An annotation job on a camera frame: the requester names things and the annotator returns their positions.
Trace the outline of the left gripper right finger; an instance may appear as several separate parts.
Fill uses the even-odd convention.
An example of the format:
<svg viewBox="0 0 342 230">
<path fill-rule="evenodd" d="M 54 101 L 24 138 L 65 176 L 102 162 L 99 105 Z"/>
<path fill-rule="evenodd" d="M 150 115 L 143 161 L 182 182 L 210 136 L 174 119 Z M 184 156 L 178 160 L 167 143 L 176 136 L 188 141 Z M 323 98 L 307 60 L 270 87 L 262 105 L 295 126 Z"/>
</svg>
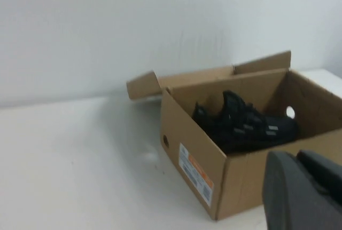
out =
<svg viewBox="0 0 342 230">
<path fill-rule="evenodd" d="M 300 150 L 297 159 L 334 201 L 341 202 L 341 165 L 311 150 Z"/>
</svg>

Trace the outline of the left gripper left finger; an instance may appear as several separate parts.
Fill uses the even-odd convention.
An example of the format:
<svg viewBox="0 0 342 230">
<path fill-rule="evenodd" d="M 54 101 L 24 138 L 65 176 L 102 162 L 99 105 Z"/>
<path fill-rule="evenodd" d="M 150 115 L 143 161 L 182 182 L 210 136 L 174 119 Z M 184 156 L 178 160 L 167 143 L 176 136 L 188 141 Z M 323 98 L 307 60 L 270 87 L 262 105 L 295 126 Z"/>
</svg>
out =
<svg viewBox="0 0 342 230">
<path fill-rule="evenodd" d="M 268 229 L 341 229 L 341 202 L 313 180 L 297 155 L 268 153 L 263 205 Z"/>
</svg>

